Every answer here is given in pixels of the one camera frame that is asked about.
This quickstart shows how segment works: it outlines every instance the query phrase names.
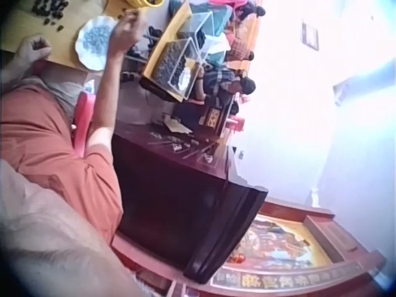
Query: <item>blue beads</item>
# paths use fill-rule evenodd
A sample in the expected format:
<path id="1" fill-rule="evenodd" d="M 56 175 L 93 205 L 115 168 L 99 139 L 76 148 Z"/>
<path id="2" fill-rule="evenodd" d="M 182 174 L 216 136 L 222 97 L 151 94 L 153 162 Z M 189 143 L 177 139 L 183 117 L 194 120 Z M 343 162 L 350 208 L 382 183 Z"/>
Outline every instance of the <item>blue beads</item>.
<path id="1" fill-rule="evenodd" d="M 107 25 L 92 27 L 84 34 L 82 45 L 85 50 L 97 56 L 107 54 L 112 29 Z"/>

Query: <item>dark hair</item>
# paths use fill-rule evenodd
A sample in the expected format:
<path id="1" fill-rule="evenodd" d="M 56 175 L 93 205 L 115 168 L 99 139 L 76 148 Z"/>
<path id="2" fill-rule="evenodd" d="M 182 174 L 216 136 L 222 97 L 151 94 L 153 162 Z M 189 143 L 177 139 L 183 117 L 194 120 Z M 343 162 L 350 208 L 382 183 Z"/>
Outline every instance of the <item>dark hair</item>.
<path id="1" fill-rule="evenodd" d="M 239 104 L 238 102 L 234 101 L 230 108 L 230 115 L 236 116 L 239 113 Z"/>
<path id="2" fill-rule="evenodd" d="M 263 17 L 265 16 L 265 9 L 262 6 L 257 6 L 256 7 L 256 15 L 258 17 Z"/>
<path id="3" fill-rule="evenodd" d="M 256 83 L 248 77 L 244 77 L 241 79 L 241 86 L 242 86 L 242 92 L 245 95 L 250 95 L 256 89 Z"/>
<path id="4" fill-rule="evenodd" d="M 253 61 L 253 59 L 254 59 L 254 53 L 251 51 L 249 54 L 248 60 Z"/>

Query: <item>tabletop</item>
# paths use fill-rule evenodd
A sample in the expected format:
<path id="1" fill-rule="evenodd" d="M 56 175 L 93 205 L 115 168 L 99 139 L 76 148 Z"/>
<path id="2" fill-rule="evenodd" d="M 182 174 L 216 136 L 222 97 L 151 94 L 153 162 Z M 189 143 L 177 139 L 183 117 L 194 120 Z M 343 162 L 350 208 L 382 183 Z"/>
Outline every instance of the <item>tabletop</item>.
<path id="1" fill-rule="evenodd" d="M 35 0 L 20 0 L 4 22 L 1 49 L 15 53 L 26 36 L 41 33 L 53 50 L 48 60 L 57 64 L 89 71 L 81 64 L 74 49 L 79 30 L 93 17 L 106 14 L 117 18 L 123 9 L 131 7 L 125 0 L 73 0 L 63 10 L 63 18 L 44 25 L 46 17 L 39 17 L 31 10 Z"/>

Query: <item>white plate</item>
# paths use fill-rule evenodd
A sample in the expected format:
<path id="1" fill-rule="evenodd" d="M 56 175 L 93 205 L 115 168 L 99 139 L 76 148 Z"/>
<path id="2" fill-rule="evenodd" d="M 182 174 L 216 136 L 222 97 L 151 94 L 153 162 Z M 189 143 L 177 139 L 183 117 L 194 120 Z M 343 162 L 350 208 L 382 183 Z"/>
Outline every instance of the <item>white plate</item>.
<path id="1" fill-rule="evenodd" d="M 75 51 L 79 57 L 80 62 L 88 69 L 95 71 L 102 71 L 106 66 L 107 54 L 97 55 L 84 48 L 84 35 L 89 32 L 93 27 L 106 25 L 109 26 L 110 31 L 115 27 L 117 21 L 112 17 L 99 15 L 94 19 L 90 19 L 80 30 L 77 41 L 75 42 Z"/>

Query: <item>picture frame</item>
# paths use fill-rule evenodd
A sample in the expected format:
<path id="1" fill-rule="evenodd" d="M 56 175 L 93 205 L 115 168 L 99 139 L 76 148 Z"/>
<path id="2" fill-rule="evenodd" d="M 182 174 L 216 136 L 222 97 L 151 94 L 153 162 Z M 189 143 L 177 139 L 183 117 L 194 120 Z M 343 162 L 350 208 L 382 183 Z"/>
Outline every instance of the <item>picture frame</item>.
<path id="1" fill-rule="evenodd" d="M 319 34 L 317 29 L 301 21 L 301 42 L 306 46 L 319 51 Z"/>

